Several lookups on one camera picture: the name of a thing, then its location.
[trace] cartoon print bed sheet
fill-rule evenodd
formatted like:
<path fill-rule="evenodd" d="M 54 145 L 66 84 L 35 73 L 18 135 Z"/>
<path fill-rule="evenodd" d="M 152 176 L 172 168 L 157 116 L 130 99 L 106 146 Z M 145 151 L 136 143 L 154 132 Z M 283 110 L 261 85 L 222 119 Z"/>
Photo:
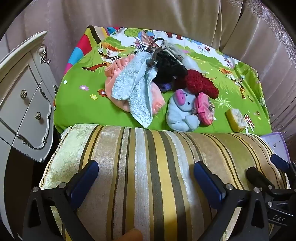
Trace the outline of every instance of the cartoon print bed sheet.
<path fill-rule="evenodd" d="M 141 127 L 130 113 L 107 98 L 104 69 L 118 58 L 145 51 L 153 39 L 161 37 L 192 57 L 219 89 L 218 98 L 212 100 L 213 124 L 199 126 L 195 132 L 232 132 L 225 115 L 229 108 L 237 108 L 245 116 L 248 127 L 244 133 L 271 132 L 261 84 L 252 68 L 243 62 L 195 40 L 163 31 L 138 28 L 111 28 L 110 31 L 110 28 L 89 26 L 86 33 L 69 59 L 70 66 L 67 65 L 55 98 L 54 124 L 58 131 L 77 123 Z M 153 117 L 148 129 L 170 130 L 166 112 L 172 94 L 172 91 L 163 94 L 166 105 Z"/>

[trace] purple flower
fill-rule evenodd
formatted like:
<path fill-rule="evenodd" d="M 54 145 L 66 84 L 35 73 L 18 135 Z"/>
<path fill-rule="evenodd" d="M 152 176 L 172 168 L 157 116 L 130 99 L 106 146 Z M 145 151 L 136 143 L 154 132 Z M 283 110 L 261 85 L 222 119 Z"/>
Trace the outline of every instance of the purple flower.
<path fill-rule="evenodd" d="M 79 86 L 79 89 L 85 90 L 85 91 L 88 91 L 89 90 L 89 88 L 86 85 Z"/>

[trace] pink coin purse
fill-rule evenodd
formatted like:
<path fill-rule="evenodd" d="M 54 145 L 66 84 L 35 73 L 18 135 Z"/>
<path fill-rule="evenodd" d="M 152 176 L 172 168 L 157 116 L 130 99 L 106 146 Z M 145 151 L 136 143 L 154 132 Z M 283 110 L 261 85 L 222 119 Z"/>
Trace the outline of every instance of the pink coin purse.
<path fill-rule="evenodd" d="M 209 126 L 214 121 L 214 105 L 208 95 L 201 92 L 194 101 L 194 114 L 197 114 L 200 121 Z"/>

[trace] green fabric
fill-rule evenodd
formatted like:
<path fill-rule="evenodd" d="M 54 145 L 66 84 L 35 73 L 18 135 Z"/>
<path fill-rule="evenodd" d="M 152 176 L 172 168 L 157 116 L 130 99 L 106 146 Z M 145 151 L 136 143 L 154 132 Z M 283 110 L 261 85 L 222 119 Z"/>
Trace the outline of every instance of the green fabric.
<path fill-rule="evenodd" d="M 164 32 L 153 30 L 155 37 L 163 33 Z M 119 53 L 119 56 L 124 57 L 127 54 L 133 53 L 135 51 L 135 46 L 123 45 L 121 41 L 118 40 L 120 39 L 120 34 L 123 34 L 123 31 L 120 33 L 115 32 L 107 37 L 104 42 L 108 42 L 119 49 L 124 49 L 124 51 Z M 196 42 L 184 37 L 182 38 L 186 39 L 186 43 L 193 44 L 193 42 Z M 192 45 L 194 48 L 192 49 L 191 45 L 190 47 L 186 46 L 186 43 L 184 43 L 185 40 L 178 41 L 180 41 L 178 47 L 186 51 L 187 54 L 198 63 L 200 68 L 206 72 L 207 78 L 214 78 L 212 81 L 219 89 L 219 97 L 213 100 L 215 105 L 215 121 L 212 125 L 207 127 L 199 126 L 194 132 L 232 132 L 225 115 L 225 112 L 229 108 L 238 108 L 242 115 L 247 114 L 251 118 L 255 128 L 249 127 L 249 133 L 263 135 L 271 132 L 270 120 L 264 102 L 261 84 L 251 67 L 201 43 L 196 42 L 198 43 L 195 44 L 196 48 L 195 45 Z M 100 46 L 101 45 L 98 44 L 97 47 L 86 54 L 63 77 L 55 98 L 56 108 L 54 112 L 54 124 L 60 132 L 77 123 L 141 127 L 130 113 L 115 106 L 107 96 L 99 94 L 99 92 L 104 91 L 106 80 L 104 69 L 106 67 L 100 67 L 95 70 L 95 72 L 82 69 L 82 67 L 91 67 L 103 62 L 98 52 Z M 221 61 L 218 60 L 221 56 L 223 56 L 225 60 L 230 61 L 230 65 L 228 65 L 229 62 L 224 62 L 223 65 Z M 231 78 L 235 78 L 237 82 L 242 83 L 245 99 L 242 98 L 239 86 L 235 84 L 235 81 L 231 80 Z M 82 85 L 87 86 L 89 90 L 80 89 Z M 148 129 L 170 130 L 166 123 L 166 111 L 169 98 L 172 94 L 172 91 L 163 94 L 166 105 L 153 117 L 153 121 Z"/>

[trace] pink pig snout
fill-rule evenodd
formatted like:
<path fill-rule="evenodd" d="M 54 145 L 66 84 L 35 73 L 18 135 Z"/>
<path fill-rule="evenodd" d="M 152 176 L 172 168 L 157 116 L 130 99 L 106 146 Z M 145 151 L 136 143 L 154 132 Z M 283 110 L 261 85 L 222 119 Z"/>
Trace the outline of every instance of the pink pig snout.
<path fill-rule="evenodd" d="M 185 93 L 183 90 L 179 89 L 175 92 L 175 100 L 177 101 L 178 105 L 184 105 L 185 104 Z"/>

